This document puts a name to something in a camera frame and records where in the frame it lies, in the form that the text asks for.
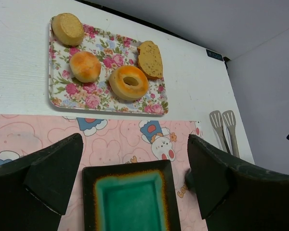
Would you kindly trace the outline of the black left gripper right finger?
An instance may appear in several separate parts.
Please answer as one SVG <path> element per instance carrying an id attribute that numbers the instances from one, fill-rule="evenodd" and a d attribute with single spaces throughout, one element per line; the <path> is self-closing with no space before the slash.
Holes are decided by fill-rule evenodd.
<path id="1" fill-rule="evenodd" d="M 188 189 L 210 231 L 289 231 L 289 175 L 274 172 L 189 135 Z"/>

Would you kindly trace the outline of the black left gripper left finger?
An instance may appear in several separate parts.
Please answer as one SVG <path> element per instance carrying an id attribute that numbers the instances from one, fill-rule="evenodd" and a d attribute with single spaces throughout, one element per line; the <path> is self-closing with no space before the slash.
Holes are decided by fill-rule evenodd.
<path id="1" fill-rule="evenodd" d="M 66 214 L 83 152 L 74 133 L 0 165 L 0 231 L 56 231 Z"/>

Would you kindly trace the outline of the seeded bread slice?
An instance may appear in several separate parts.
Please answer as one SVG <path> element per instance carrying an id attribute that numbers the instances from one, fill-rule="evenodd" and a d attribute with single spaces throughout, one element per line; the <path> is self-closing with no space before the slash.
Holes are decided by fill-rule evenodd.
<path id="1" fill-rule="evenodd" d="M 137 64 L 138 67 L 144 72 L 148 79 L 161 79 L 163 78 L 163 63 L 158 46 L 147 40 L 143 42 L 138 50 Z"/>

